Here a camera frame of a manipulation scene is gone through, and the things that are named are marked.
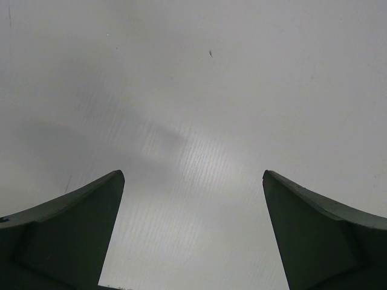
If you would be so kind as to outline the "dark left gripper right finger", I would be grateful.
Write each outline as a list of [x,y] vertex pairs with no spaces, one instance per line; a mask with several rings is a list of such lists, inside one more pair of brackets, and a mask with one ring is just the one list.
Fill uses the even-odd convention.
[[272,170],[262,185],[290,289],[386,289],[386,218]]

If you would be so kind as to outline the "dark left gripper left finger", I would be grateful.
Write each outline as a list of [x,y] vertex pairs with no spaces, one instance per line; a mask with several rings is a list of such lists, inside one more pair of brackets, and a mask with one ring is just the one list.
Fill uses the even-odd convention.
[[101,289],[125,178],[115,170],[1,218],[1,289]]

